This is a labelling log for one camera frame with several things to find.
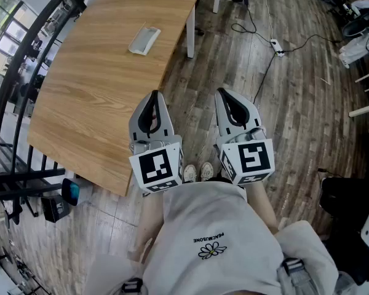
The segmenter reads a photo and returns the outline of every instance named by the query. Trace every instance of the floor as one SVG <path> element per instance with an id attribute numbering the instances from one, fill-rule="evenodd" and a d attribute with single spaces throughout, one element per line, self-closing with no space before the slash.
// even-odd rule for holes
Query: floor
<path id="1" fill-rule="evenodd" d="M 257 32 L 272 34 L 265 0 L 249 0 Z M 284 49 L 302 45 L 313 34 L 340 39 L 329 9 L 320 0 L 267 0 L 273 37 Z M 176 133 L 183 137 L 185 163 L 200 167 L 210 161 L 220 169 L 213 144 L 218 135 L 213 96 L 218 87 L 233 89 L 254 99 L 273 51 L 258 36 L 231 29 L 250 24 L 246 8 L 221 1 L 201 0 L 196 55 L 186 57 L 182 36 L 165 75 L 162 91 Z M 317 37 L 296 52 L 275 58 L 255 104 L 272 138 L 276 171 L 266 189 L 280 227 L 308 220 L 326 234 L 330 217 L 318 206 L 318 168 L 351 177 L 364 177 L 369 117 L 348 118 L 348 112 L 368 105 L 363 88 L 354 81 L 360 65 L 346 69 L 338 48 Z M 88 269 L 99 253 L 125 256 L 138 224 L 141 195 L 133 184 L 128 197 L 95 187 L 90 203 L 52 224 L 43 217 L 22 213 L 21 224 L 5 230 L 0 223 L 0 245 L 19 255 L 54 294 L 81 294 Z M 41 213 L 41 204 L 31 201 Z M 9 239 L 15 246 L 9 245 Z"/>

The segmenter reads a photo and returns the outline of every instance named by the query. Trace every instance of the flower print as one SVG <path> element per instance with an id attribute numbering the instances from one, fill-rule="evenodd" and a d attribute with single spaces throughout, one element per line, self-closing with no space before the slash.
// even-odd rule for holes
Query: flower print
<path id="1" fill-rule="evenodd" d="M 218 242 L 214 242 L 213 246 L 208 243 L 205 247 L 201 247 L 201 252 L 198 256 L 200 256 L 202 260 L 209 259 L 212 256 L 217 256 L 218 254 L 223 253 L 225 249 L 227 249 L 227 247 L 219 247 Z"/>

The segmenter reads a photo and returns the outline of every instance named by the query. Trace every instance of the power strip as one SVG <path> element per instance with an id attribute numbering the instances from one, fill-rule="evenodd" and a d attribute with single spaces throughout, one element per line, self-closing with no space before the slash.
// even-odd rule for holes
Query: power strip
<path id="1" fill-rule="evenodd" d="M 279 42 L 277 41 L 277 39 L 271 39 L 271 44 L 273 49 L 275 50 L 275 53 L 279 56 L 282 57 L 284 56 L 284 53 L 279 53 L 281 51 L 283 51 L 283 49 L 281 48 Z"/>

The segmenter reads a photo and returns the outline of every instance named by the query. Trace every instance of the railing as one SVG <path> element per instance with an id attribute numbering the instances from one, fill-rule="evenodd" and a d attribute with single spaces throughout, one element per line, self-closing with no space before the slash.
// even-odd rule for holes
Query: railing
<path id="1" fill-rule="evenodd" d="M 30 29 L 27 31 L 25 37 L 23 38 L 21 44 L 19 45 L 14 57 L 12 58 L 4 80 L 0 87 L 0 133 L 2 128 L 2 121 L 4 118 L 4 113 L 6 110 L 7 102 L 11 97 L 13 91 L 14 80 L 17 79 L 18 71 L 24 58 L 27 57 L 28 51 L 35 40 L 36 36 L 40 30 L 47 23 L 47 20 L 55 12 L 57 7 L 64 0 L 50 0 L 46 5 L 44 10 L 38 15 L 37 19 L 31 25 Z M 49 184 L 45 179 L 52 176 L 64 175 L 64 168 L 57 168 L 57 163 L 54 163 L 53 169 L 46 170 L 46 155 L 43 155 L 42 165 L 40 170 L 31 169 L 31 160 L 33 157 L 33 147 L 29 146 L 27 161 L 23 161 L 17 155 L 17 148 L 19 142 L 19 134 L 22 126 L 23 115 L 25 113 L 29 97 L 34 88 L 34 82 L 39 74 L 39 70 L 45 61 L 45 58 L 52 47 L 52 44 L 57 39 L 58 35 L 62 31 L 63 27 L 66 25 L 71 17 L 83 12 L 86 8 L 84 0 L 70 0 L 72 6 L 68 10 L 66 16 L 61 20 L 58 26 L 55 28 L 53 34 L 51 35 L 45 49 L 40 53 L 39 60 L 37 61 L 36 67 L 31 75 L 30 81 L 26 84 L 24 96 L 22 103 L 18 107 L 18 118 L 15 127 L 15 134 L 13 143 L 5 142 L 0 137 L 0 152 L 4 155 L 10 165 L 6 165 L 5 161 L 0 159 L 0 165 L 4 167 L 4 173 L 0 173 L 0 200 L 11 200 L 17 197 L 26 197 L 32 195 L 41 195 L 43 192 L 53 191 L 61 188 L 62 184 Z"/>

